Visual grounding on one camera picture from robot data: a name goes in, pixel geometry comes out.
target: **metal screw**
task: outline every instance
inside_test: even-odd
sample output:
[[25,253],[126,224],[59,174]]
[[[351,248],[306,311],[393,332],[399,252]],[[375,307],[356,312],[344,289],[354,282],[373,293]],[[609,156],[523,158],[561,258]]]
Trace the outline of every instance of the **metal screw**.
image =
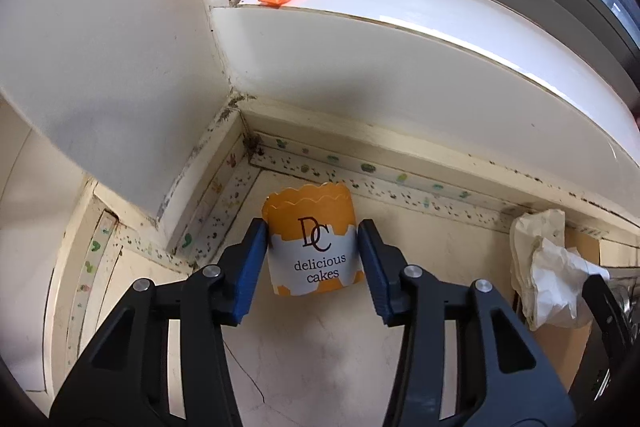
[[218,266],[217,264],[208,264],[202,269],[202,274],[204,275],[204,277],[208,277],[210,279],[213,279],[215,277],[220,277],[221,273],[222,273],[222,270],[220,269],[220,266]]
[[402,270],[407,277],[411,277],[412,279],[418,279],[422,275],[422,268],[416,266],[415,264],[408,264]]
[[149,279],[138,279],[133,283],[133,289],[136,292],[145,292],[151,286],[151,281]]
[[487,279],[478,279],[476,281],[476,289],[482,293],[489,293],[494,289],[494,285],[491,284]]

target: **crumpled paper bag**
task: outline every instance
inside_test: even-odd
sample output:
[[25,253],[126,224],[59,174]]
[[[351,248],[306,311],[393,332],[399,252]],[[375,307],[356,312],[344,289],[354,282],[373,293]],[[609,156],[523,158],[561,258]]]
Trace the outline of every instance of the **crumpled paper bag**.
[[587,277],[609,272],[564,248],[564,212],[524,214],[511,225],[511,286],[532,331],[542,324],[580,328],[593,318],[582,299]]

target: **white napkin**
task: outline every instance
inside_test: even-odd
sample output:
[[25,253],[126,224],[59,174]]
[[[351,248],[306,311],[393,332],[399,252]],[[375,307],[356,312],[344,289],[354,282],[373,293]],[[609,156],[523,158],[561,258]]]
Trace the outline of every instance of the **white napkin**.
[[542,324],[580,328],[591,320],[582,299],[587,277],[609,272],[564,248],[564,212],[524,214],[511,225],[511,285],[522,299],[522,312],[534,331]]

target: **orange paper cup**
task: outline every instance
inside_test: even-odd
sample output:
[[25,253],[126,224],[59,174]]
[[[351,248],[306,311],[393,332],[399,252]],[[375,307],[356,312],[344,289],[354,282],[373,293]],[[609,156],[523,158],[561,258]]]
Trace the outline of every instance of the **orange paper cup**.
[[271,194],[262,207],[269,225],[269,272],[278,295],[337,290],[364,278],[356,216],[344,184],[304,185]]

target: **dc logo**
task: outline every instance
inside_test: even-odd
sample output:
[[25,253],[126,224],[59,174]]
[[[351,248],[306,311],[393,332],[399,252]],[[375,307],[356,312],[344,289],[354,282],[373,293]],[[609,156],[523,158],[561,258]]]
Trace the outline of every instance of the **dc logo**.
[[[329,232],[329,227],[318,223],[318,220],[315,217],[299,217],[298,220],[300,222],[300,226],[302,227],[302,237],[305,240],[304,244],[302,245],[303,247],[314,247],[319,252],[326,252],[331,248],[331,243],[329,243],[326,248],[322,248],[318,245],[318,243],[320,243],[321,229],[325,229],[327,232]],[[314,224],[309,234],[307,234],[305,230],[305,221],[312,221]]]

